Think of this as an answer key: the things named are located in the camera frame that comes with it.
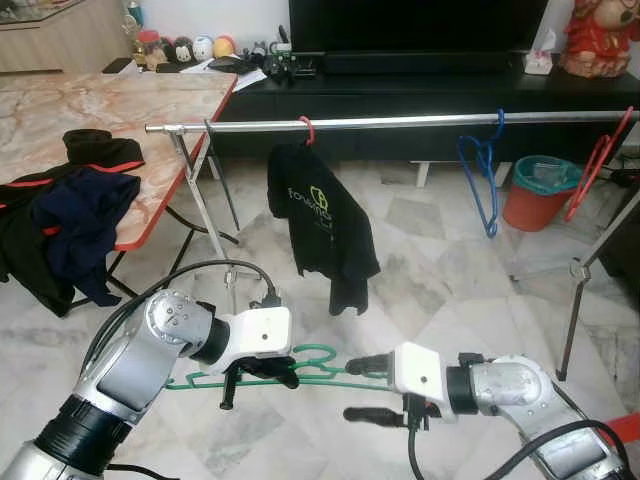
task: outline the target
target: red teddy bear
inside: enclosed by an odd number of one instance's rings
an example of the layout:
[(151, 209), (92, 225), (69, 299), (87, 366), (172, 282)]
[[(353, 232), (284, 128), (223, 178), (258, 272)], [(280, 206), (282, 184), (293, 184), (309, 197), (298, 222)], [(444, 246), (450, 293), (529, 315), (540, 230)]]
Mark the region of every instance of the red teddy bear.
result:
[(640, 0), (575, 0), (560, 65), (581, 77), (617, 77), (640, 41)]

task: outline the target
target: black t-shirt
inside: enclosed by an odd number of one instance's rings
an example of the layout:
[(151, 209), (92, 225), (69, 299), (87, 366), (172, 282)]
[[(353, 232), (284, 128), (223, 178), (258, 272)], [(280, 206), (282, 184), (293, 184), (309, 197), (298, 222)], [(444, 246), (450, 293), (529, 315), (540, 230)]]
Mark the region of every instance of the black t-shirt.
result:
[(368, 306), (367, 279), (380, 271), (364, 210), (310, 148), (279, 145), (269, 157), (269, 208), (289, 219), (298, 273), (331, 279), (329, 312)]

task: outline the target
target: television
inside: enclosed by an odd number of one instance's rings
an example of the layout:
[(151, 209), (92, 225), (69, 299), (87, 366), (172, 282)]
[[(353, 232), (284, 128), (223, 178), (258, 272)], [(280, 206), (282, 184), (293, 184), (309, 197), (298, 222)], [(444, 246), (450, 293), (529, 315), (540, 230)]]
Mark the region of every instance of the television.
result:
[(474, 54), (529, 50), (547, 1), (289, 0), (291, 40), (296, 54), (352, 64), (368, 58), (376, 68), (392, 55), (395, 64), (399, 57), (473, 64)]

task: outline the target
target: clothes drying rack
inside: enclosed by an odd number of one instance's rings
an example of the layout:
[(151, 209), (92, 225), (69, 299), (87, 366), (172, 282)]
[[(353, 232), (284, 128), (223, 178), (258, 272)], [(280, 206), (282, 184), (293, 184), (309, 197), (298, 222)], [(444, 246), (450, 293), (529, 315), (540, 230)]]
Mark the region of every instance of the clothes drying rack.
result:
[[(594, 122), (615, 122), (623, 117), (624, 111), (574, 111), (574, 112), (520, 112), (507, 113), (504, 122), (507, 125), (513, 124), (562, 124), (562, 123), (594, 123)], [(639, 119), (638, 112), (634, 112), (631, 117), (631, 125)], [(207, 208), (207, 201), (200, 191), (197, 180), (204, 164), (208, 160), (214, 176), (217, 175), (214, 159), (207, 157), (207, 152), (213, 152), (213, 145), (209, 148), (200, 149), (200, 154), (191, 158), (189, 150), (184, 141), (184, 135), (189, 133), (205, 134), (213, 138), (214, 133), (252, 133), (252, 132), (284, 132), (284, 131), (304, 131), (313, 130), (360, 130), (360, 129), (386, 129), (386, 128), (427, 128), (427, 127), (453, 127), (465, 125), (498, 125), (499, 118), (495, 113), (489, 114), (469, 114), (469, 115), (424, 115), (408, 117), (383, 117), (383, 118), (344, 118), (329, 120), (308, 119), (288, 120), (288, 121), (260, 121), (260, 122), (214, 122), (214, 123), (188, 123), (188, 124), (168, 124), (168, 125), (146, 125), (147, 133), (164, 133), (169, 136), (176, 151), (182, 156), (185, 164), (186, 179), (193, 194), (195, 203), (202, 215), (207, 233), (211, 239), (218, 258), (227, 258), (227, 255), (220, 242), (220, 233), (215, 227), (213, 219)], [(584, 286), (591, 278), (590, 266), (596, 261), (609, 240), (616, 231), (631, 218), (631, 214), (640, 204), (640, 192), (638, 192), (626, 207), (611, 222), (609, 227), (603, 232), (591, 250), (580, 260), (574, 260), (569, 266), (572, 278), (573, 300), (569, 311), (569, 318), (565, 326), (565, 333), (562, 337), (564, 347), (559, 358), (556, 375), (559, 380), (564, 381), (567, 377), (567, 369), (571, 357), (571, 349), (575, 335), (578, 316), (580, 313), (580, 302)], [(229, 269), (225, 275), (225, 283), (230, 291), (233, 291), (233, 284), (237, 275)], [(235, 310), (235, 295), (233, 295), (233, 309)]]

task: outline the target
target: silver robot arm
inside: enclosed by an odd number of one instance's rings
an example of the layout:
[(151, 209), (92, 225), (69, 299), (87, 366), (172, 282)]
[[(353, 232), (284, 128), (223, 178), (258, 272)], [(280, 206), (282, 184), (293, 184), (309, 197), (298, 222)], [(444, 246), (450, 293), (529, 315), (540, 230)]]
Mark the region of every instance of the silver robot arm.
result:
[[(415, 432), (423, 422), (426, 428), (429, 416), (455, 422), (458, 415), (480, 412), (509, 420), (523, 443), (586, 419), (526, 357), (510, 355), (487, 362), (479, 354), (461, 354), (459, 360), (459, 366), (447, 367), (437, 352), (407, 342), (388, 355), (350, 361), (346, 369), (353, 374), (387, 371), (391, 388), (403, 395), (405, 414), (360, 408), (347, 409), (345, 418), (406, 426)], [(594, 428), (557, 436), (537, 448), (532, 458), (551, 480), (633, 478)]]
[(116, 447), (166, 385), (179, 357), (225, 372), (242, 359), (286, 357), (290, 350), (286, 308), (249, 310), (222, 321), (190, 297), (161, 290), (127, 319), (123, 335), (81, 373), (58, 416), (22, 446), (0, 479), (100, 479)]

